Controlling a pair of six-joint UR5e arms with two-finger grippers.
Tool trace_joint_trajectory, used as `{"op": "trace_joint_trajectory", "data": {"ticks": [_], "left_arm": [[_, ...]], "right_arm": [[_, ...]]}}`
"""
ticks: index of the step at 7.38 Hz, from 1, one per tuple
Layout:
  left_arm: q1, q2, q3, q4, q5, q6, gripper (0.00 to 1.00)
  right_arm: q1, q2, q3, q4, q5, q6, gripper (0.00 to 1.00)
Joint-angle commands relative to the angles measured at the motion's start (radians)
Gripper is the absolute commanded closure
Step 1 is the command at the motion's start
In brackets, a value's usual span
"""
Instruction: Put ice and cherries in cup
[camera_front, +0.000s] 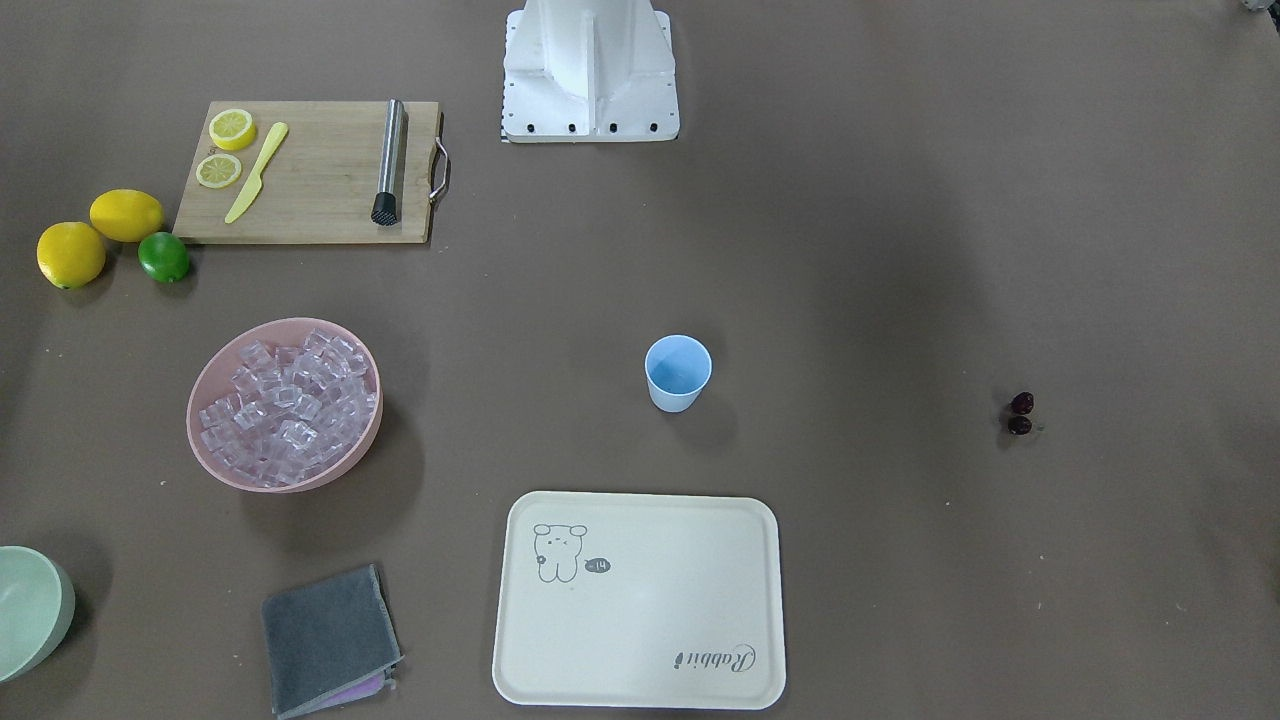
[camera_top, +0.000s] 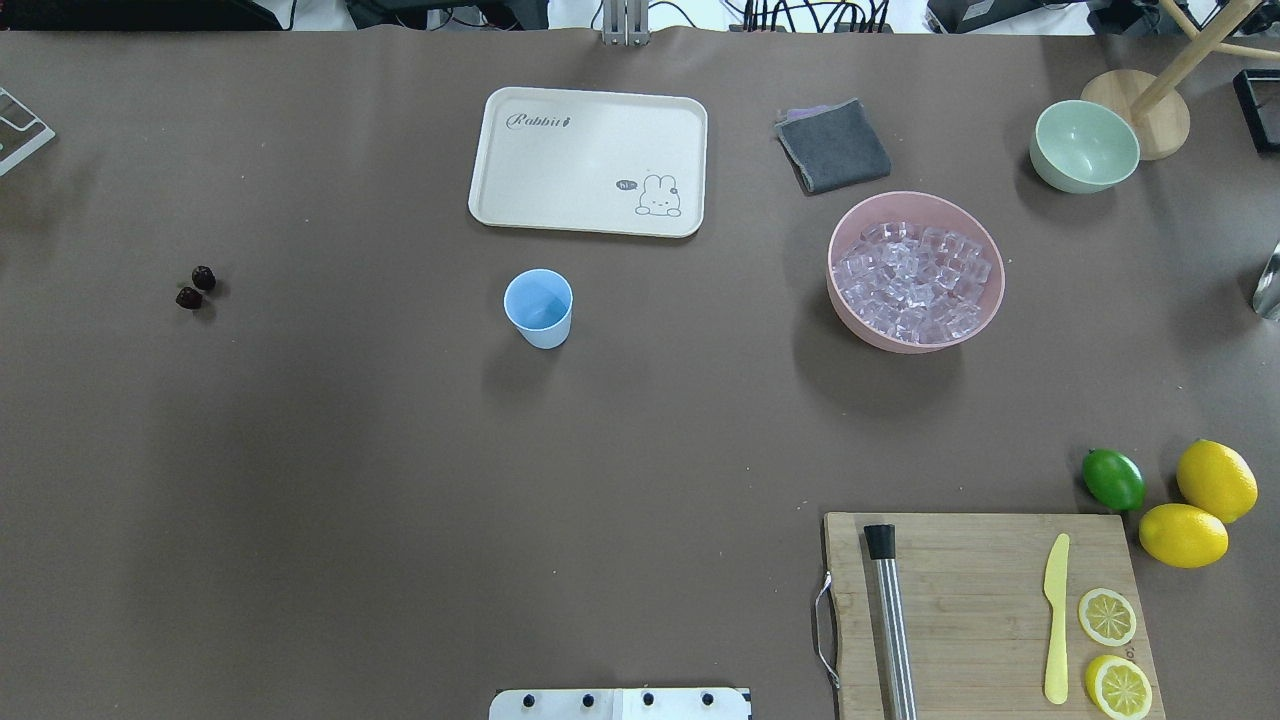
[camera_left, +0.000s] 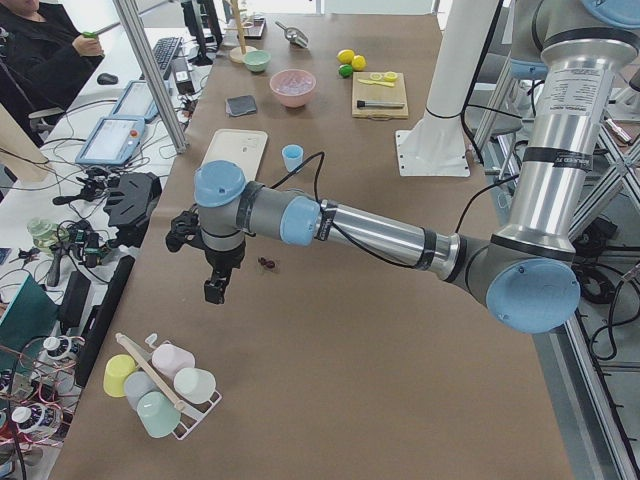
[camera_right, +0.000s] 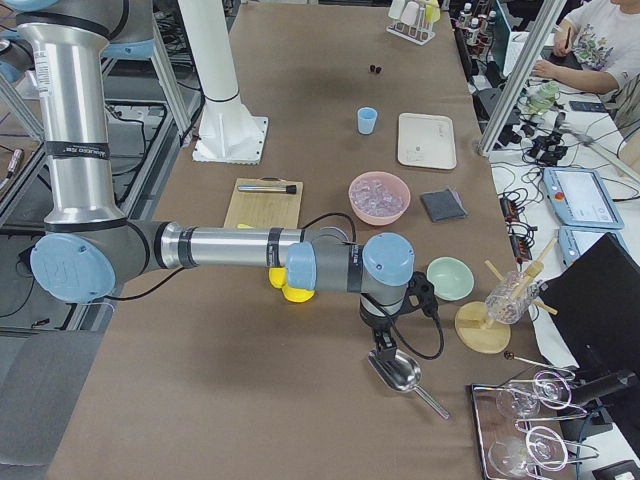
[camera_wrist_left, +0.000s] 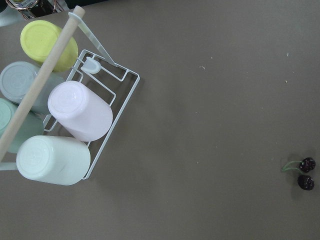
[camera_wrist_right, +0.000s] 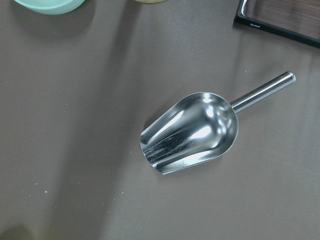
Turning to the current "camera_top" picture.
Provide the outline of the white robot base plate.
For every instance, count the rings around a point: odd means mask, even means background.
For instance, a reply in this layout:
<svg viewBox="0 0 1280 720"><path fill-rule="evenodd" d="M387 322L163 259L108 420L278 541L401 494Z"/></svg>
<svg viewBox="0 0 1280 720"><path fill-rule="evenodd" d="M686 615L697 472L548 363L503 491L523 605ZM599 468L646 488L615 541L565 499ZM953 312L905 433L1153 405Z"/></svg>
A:
<svg viewBox="0 0 1280 720"><path fill-rule="evenodd" d="M732 687L508 689L489 719L751 719L750 692Z"/></svg>

